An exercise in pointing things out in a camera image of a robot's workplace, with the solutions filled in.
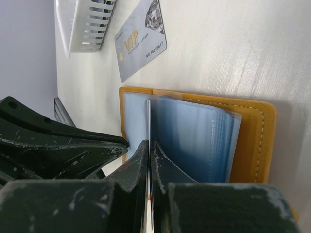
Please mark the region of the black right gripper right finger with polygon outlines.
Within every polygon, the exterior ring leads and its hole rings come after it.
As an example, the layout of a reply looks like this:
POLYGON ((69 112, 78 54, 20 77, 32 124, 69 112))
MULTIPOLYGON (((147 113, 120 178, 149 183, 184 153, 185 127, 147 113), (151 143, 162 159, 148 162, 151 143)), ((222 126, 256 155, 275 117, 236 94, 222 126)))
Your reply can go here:
POLYGON ((151 191, 156 233, 297 233, 297 220, 273 186, 198 183, 154 142, 151 191))

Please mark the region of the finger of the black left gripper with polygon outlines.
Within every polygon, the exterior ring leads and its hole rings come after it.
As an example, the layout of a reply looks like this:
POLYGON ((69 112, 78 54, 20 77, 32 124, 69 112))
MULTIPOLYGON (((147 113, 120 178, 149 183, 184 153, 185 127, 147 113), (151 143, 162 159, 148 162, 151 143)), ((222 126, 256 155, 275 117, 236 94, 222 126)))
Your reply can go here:
POLYGON ((128 145, 120 136, 90 132, 51 120, 11 96, 0 100, 0 117, 36 133, 128 145))
POLYGON ((128 142, 31 145, 1 139, 0 169, 14 180, 100 179, 102 168, 128 151, 128 142))

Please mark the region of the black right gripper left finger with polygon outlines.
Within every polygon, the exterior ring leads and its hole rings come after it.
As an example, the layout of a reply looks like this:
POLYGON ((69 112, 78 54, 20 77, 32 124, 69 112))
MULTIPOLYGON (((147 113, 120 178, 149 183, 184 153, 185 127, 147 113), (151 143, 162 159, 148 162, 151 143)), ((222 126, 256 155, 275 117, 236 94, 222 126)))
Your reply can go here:
POLYGON ((149 142, 104 179, 17 180, 0 192, 3 233, 143 233, 149 142))

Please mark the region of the silver card black stripe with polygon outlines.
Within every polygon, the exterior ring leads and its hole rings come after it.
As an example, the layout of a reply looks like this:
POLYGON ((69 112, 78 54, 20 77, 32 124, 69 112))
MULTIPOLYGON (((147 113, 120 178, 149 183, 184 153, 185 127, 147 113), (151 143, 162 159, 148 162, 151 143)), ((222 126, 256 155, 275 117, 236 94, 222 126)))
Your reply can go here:
POLYGON ((146 100, 146 119, 147 119, 147 138, 148 138, 148 177, 149 177, 149 199, 150 199, 150 217, 151 230, 154 232, 154 200, 152 185, 152 166, 151 166, 151 101, 146 100))

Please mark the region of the yellow leather card holder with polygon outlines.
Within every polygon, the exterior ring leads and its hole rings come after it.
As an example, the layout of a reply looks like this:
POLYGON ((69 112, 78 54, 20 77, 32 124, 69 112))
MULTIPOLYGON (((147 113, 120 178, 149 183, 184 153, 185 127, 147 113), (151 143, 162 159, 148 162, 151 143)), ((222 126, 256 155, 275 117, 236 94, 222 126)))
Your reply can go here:
POLYGON ((211 105, 242 116, 237 146, 230 173, 232 183, 266 183, 276 130, 276 108, 263 101, 197 95, 141 87, 121 87, 120 116, 122 136, 129 142, 123 160, 129 159, 142 140, 147 139, 145 100, 152 96, 211 105))

